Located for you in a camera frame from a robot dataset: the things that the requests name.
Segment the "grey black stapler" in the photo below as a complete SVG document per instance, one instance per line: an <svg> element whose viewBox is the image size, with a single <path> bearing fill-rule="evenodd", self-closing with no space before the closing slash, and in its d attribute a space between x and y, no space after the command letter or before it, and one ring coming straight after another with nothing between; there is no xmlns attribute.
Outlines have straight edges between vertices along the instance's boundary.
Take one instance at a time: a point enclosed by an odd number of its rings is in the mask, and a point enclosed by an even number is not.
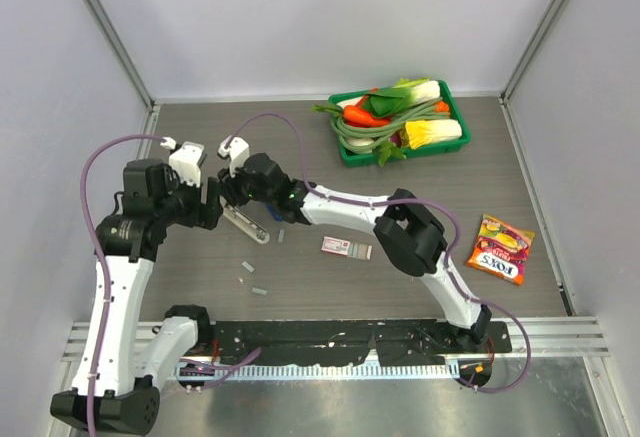
<svg viewBox="0 0 640 437"><path fill-rule="evenodd" d="M222 200L222 208L223 216L254 242L261 245L269 242L270 235L268 231L252 218L241 212L237 207Z"/></svg>

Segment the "blue stapler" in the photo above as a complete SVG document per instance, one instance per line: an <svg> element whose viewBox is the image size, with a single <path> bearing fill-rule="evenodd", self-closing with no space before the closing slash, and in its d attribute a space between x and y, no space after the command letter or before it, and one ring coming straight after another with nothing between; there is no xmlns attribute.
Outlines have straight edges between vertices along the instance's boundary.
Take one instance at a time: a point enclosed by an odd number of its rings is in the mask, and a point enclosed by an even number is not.
<svg viewBox="0 0 640 437"><path fill-rule="evenodd" d="M269 214L271 215L271 217L277 221L277 222L282 222L283 218L282 216L279 214L279 212L277 211L277 209L272 206L271 204L266 204L265 205L267 211L269 212Z"/></svg>

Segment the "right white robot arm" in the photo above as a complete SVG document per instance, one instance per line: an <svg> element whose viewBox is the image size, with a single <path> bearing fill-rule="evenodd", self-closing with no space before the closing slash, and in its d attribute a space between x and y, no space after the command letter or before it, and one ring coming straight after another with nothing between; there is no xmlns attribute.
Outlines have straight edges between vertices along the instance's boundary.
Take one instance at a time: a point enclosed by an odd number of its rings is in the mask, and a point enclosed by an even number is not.
<svg viewBox="0 0 640 437"><path fill-rule="evenodd" d="M488 338L491 311L472 294L450 259L440 221L404 189L391 196L335 192L290 178L267 154L218 155L228 166L218 173L223 195L235 206L266 203L288 223L332 225L377 238L391 264L423 281L444 311L457 348L472 352Z"/></svg>

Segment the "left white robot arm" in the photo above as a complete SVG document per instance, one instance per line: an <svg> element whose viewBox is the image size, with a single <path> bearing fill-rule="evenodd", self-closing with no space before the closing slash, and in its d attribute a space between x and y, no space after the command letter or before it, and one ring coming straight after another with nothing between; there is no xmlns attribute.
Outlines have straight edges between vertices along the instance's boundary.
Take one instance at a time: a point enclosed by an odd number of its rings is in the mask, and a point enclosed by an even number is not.
<svg viewBox="0 0 640 437"><path fill-rule="evenodd" d="M53 395L52 417L79 430L145 435L158 417L160 391L189 353L205 354L214 330L207 310L174 305L160 331L135 351L143 295L159 246L173 224L212 230L222 214L217 182L204 188L201 160L143 159L123 171L122 209L97 227L103 253L81 365L70 389Z"/></svg>

